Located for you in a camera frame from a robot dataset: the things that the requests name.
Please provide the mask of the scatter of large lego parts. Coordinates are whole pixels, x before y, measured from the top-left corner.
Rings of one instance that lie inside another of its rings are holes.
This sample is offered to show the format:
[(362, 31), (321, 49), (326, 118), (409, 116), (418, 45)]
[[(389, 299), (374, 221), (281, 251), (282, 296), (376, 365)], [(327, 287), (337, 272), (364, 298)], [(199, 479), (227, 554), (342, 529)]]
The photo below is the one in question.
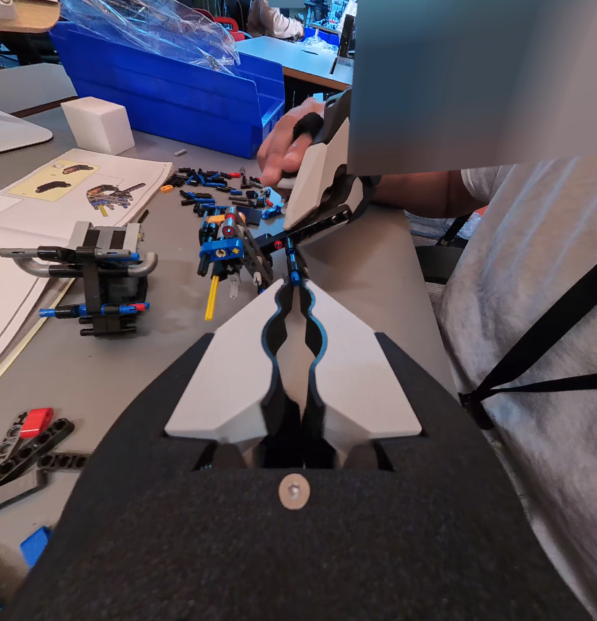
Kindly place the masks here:
[(75, 430), (53, 408), (25, 410), (0, 439), (0, 511), (43, 491), (49, 475), (80, 473), (91, 455), (61, 452), (57, 447)]

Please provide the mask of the blue plastic bin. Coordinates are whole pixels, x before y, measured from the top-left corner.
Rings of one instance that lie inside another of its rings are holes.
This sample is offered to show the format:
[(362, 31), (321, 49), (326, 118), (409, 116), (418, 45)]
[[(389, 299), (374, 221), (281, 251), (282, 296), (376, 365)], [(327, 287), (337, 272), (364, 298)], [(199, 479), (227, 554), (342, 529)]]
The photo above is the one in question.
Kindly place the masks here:
[(50, 37), (77, 95), (123, 105), (134, 130), (251, 159), (285, 112), (279, 63), (241, 53), (224, 74), (64, 21)]

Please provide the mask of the person's right hand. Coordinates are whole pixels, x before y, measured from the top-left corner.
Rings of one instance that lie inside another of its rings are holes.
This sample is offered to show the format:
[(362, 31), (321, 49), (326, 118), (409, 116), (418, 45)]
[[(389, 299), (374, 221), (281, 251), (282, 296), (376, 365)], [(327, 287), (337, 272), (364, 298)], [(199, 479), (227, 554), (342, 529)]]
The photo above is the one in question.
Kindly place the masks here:
[(324, 110), (323, 101), (310, 97), (298, 107), (289, 110), (276, 123), (257, 153), (257, 163), (262, 173), (260, 178), (265, 186), (277, 185), (283, 172), (296, 173), (299, 170), (313, 139), (310, 134), (305, 133), (294, 140), (294, 126), (310, 113), (323, 117)]

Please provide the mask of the small black-blue lego pin assembly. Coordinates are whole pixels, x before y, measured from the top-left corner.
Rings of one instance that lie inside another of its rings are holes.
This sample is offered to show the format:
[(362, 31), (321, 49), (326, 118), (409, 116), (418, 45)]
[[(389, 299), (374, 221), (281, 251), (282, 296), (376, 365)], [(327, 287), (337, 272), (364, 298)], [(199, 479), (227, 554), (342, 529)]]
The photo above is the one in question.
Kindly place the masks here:
[(295, 288), (299, 287), (306, 277), (306, 266), (297, 242), (293, 237), (285, 239), (285, 252), (290, 283)]

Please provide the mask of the wooden side table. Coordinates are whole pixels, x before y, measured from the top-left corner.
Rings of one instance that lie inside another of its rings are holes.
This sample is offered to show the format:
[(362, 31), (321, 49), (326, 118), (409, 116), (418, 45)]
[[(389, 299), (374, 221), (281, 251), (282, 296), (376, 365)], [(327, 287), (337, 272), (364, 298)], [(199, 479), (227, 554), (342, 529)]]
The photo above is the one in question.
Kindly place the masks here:
[(0, 32), (41, 34), (60, 18), (59, 1), (0, 1)]

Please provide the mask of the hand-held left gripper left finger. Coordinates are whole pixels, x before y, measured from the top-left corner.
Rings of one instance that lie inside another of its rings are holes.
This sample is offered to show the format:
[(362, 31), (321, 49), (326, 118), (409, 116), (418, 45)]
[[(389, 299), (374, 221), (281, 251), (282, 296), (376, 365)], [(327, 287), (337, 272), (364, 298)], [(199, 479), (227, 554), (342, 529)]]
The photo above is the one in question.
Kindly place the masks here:
[(265, 468), (303, 467), (300, 408), (285, 390), (277, 359), (292, 305), (293, 287), (280, 279), (216, 330), (167, 435), (252, 451)]

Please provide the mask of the white foam block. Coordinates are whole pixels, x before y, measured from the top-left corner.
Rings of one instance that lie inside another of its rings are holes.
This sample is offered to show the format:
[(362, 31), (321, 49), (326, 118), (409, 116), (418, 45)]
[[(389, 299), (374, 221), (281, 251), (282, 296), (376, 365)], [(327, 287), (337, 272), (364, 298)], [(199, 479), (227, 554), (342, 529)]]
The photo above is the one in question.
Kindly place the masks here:
[(78, 148), (118, 155), (135, 147), (126, 108), (96, 97), (63, 102), (61, 108)]

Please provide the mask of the lego instruction booklet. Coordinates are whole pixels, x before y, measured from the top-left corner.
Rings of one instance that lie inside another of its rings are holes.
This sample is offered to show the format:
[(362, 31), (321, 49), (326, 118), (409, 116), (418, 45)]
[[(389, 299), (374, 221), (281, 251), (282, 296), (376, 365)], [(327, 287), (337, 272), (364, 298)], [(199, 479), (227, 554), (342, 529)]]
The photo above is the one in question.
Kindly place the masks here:
[[(169, 162), (67, 151), (0, 189), (0, 249), (65, 246), (79, 221), (127, 224), (172, 171)], [(47, 279), (0, 257), (0, 357), (47, 287)]]

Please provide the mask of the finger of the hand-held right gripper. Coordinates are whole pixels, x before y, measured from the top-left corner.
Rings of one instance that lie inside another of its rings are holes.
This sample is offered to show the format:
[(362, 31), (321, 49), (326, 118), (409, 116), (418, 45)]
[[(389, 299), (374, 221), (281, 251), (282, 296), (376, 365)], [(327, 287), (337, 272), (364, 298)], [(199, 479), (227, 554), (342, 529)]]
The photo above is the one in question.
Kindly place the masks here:
[(329, 143), (319, 142), (307, 148), (287, 201), (284, 231), (296, 229), (315, 213), (339, 167), (348, 164), (349, 127), (346, 119)]
[(297, 242), (310, 244), (353, 218), (364, 200), (364, 184), (355, 176), (336, 176), (297, 189)]

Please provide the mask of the person's right forearm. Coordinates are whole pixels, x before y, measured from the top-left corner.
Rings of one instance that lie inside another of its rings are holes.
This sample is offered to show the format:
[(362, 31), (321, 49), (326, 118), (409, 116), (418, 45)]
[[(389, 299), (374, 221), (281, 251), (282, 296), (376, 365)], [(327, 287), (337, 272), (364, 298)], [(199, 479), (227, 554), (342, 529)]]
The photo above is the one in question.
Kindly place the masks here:
[(456, 218), (481, 208), (460, 170), (383, 175), (372, 203), (431, 219)]

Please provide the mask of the lego frame sub-assembly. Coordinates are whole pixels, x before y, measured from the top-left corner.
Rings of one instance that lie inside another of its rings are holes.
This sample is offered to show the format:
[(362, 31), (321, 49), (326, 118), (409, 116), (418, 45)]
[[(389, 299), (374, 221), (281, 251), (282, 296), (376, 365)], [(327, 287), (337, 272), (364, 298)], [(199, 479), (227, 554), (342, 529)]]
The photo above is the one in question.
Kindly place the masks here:
[[(254, 237), (241, 214), (231, 209), (224, 214), (204, 219), (199, 231), (200, 262), (197, 274), (211, 278), (205, 321), (212, 321), (214, 318), (220, 282), (230, 281), (236, 289), (239, 286), (242, 269), (248, 272), (258, 294), (273, 284), (275, 278), (272, 255), (275, 252), (283, 252), (287, 262), (285, 252), (287, 237), (293, 237), (297, 242), (297, 228), (289, 232), (283, 230), (275, 235), (263, 234)], [(304, 257), (303, 260), (306, 277), (301, 285), (310, 277)]]

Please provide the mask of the white tray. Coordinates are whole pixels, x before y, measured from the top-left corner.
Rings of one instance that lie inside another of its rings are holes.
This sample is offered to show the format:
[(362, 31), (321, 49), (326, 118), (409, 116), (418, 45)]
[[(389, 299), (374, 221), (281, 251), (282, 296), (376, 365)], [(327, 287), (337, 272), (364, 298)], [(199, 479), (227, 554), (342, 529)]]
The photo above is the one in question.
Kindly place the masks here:
[(0, 153), (45, 144), (53, 137), (49, 129), (0, 111)]

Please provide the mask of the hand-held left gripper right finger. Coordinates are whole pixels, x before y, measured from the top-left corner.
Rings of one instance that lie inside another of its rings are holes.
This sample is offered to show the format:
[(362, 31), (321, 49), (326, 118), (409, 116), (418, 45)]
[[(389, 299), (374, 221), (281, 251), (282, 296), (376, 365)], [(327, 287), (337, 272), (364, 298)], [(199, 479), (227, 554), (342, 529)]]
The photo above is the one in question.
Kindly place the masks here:
[(306, 466), (340, 467), (357, 446), (419, 436), (374, 330), (312, 281), (300, 286), (300, 308), (314, 355), (302, 418)]

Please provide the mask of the person's white shirt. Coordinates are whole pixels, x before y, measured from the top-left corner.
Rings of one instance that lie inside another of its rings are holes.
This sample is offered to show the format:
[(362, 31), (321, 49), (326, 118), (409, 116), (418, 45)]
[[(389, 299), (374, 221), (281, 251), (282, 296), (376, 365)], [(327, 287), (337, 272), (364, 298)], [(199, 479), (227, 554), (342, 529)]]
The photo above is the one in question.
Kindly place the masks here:
[[(461, 177), (487, 211), (437, 320), (468, 391), (597, 264), (597, 155)], [(597, 390), (501, 394), (484, 406), (542, 544), (597, 619)]]

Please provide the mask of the lego chassis with grey motor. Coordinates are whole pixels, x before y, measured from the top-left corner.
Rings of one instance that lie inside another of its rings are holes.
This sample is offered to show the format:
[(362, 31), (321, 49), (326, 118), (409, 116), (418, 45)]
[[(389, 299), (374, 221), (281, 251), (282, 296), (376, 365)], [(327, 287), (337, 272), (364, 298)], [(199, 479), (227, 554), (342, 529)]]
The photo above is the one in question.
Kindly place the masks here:
[(80, 280), (84, 302), (39, 310), (43, 319), (77, 319), (83, 337), (121, 337), (137, 332), (139, 315), (149, 309), (148, 276), (156, 253), (139, 253), (140, 222), (121, 227), (75, 224), (67, 246), (0, 248), (25, 273), (37, 278)]

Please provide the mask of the clear plastic bag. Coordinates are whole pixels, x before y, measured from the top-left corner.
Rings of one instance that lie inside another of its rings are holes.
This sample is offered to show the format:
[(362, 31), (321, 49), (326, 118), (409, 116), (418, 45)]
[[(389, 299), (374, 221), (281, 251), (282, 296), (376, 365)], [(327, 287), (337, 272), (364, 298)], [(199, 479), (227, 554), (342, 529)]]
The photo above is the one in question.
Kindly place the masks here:
[(61, 17), (101, 40), (226, 74), (240, 66), (231, 35), (179, 1), (61, 1)]

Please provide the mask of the pile of small lego pins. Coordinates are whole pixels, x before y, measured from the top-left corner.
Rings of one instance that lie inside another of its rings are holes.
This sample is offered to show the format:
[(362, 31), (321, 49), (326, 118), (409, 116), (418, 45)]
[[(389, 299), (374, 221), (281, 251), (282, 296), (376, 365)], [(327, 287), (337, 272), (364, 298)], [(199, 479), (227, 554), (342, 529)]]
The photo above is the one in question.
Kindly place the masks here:
[(233, 210), (252, 227), (286, 210), (285, 199), (264, 186), (260, 174), (251, 175), (245, 168), (233, 171), (178, 168), (160, 191), (175, 194), (182, 206), (191, 207), (202, 219)]

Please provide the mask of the background work table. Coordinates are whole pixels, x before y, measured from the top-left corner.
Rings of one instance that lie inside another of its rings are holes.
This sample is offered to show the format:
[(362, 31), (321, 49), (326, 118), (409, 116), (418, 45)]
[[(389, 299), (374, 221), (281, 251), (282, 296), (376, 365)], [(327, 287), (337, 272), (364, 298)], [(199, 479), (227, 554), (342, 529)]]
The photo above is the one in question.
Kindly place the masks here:
[(337, 91), (343, 91), (352, 85), (353, 65), (343, 64), (329, 51), (271, 37), (257, 37), (237, 42), (236, 49), (240, 54), (280, 64), (285, 77)]

